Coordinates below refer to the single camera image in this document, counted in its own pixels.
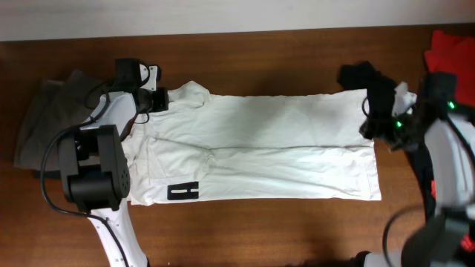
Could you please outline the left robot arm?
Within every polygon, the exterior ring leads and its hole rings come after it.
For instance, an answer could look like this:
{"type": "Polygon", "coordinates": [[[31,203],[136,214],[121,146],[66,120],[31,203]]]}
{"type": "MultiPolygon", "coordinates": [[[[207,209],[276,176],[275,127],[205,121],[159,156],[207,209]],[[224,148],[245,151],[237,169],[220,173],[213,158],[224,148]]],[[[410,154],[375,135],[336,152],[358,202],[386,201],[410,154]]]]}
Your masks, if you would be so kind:
{"type": "Polygon", "coordinates": [[[138,116],[167,110],[161,75],[158,65],[116,60],[114,77],[85,97],[91,115],[55,139],[65,198],[77,207],[73,215],[92,223],[111,266],[149,264],[128,213],[131,175],[122,141],[138,116]],[[100,95],[97,105],[92,93],[100,95]]]}

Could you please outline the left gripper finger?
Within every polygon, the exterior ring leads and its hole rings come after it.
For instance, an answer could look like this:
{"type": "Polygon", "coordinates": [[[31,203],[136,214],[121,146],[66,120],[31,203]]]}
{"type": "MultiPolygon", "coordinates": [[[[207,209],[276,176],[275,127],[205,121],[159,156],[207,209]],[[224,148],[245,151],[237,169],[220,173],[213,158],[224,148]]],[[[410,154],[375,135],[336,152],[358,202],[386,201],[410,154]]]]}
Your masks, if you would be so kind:
{"type": "Polygon", "coordinates": [[[154,112],[162,112],[168,110],[168,91],[166,88],[157,88],[151,94],[152,97],[152,108],[151,111],[154,112]]]}
{"type": "Polygon", "coordinates": [[[149,66],[149,80],[154,82],[159,82],[162,76],[162,69],[158,65],[149,66]]]}

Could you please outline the white polo shirt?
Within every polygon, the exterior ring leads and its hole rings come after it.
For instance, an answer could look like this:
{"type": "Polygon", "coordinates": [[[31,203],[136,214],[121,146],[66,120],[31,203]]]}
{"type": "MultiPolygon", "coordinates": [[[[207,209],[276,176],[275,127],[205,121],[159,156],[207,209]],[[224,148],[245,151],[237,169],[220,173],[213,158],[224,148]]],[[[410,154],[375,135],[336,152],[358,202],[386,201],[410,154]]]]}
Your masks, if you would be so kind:
{"type": "Polygon", "coordinates": [[[365,94],[222,96],[188,82],[123,141],[128,199],[379,201],[374,144],[359,133],[365,94]]]}

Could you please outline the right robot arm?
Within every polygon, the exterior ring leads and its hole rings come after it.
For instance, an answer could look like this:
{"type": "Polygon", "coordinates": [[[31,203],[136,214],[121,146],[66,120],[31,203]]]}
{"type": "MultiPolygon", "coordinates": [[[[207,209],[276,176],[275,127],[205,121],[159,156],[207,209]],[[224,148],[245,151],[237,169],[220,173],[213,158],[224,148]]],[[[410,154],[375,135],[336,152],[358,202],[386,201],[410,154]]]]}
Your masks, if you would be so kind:
{"type": "Polygon", "coordinates": [[[393,149],[422,149],[436,185],[432,217],[410,236],[401,251],[363,253],[360,266],[473,266],[474,253],[462,241],[474,234],[474,108],[456,99],[461,91],[456,75],[431,73],[412,113],[390,114],[394,88],[367,87],[361,126],[364,137],[383,137],[393,149]]]}

